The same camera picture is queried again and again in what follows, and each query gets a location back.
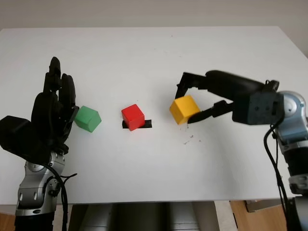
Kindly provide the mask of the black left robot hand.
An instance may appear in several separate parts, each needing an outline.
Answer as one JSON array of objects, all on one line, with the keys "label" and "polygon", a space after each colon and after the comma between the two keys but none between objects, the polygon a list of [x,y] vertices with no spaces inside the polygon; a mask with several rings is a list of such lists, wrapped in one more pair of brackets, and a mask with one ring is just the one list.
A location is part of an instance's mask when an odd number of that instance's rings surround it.
[{"label": "black left robot hand", "polygon": [[72,76],[61,73],[60,61],[52,57],[43,92],[36,96],[31,123],[42,142],[56,153],[67,154],[65,144],[79,107]]}]

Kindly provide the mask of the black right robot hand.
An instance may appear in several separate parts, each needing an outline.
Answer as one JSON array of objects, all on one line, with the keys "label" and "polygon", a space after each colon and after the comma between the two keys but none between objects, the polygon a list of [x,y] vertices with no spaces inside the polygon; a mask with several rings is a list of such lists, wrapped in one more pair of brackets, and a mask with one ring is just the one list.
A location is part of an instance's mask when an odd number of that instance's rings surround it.
[{"label": "black right robot hand", "polygon": [[[177,84],[175,98],[183,97],[190,88],[198,88],[198,90],[207,90],[212,94],[234,101],[236,96],[260,91],[264,86],[264,83],[218,70],[208,71],[204,76],[184,72]],[[196,123],[211,116],[218,117],[232,110],[233,103],[219,101],[211,108],[191,116],[187,123]]]}]

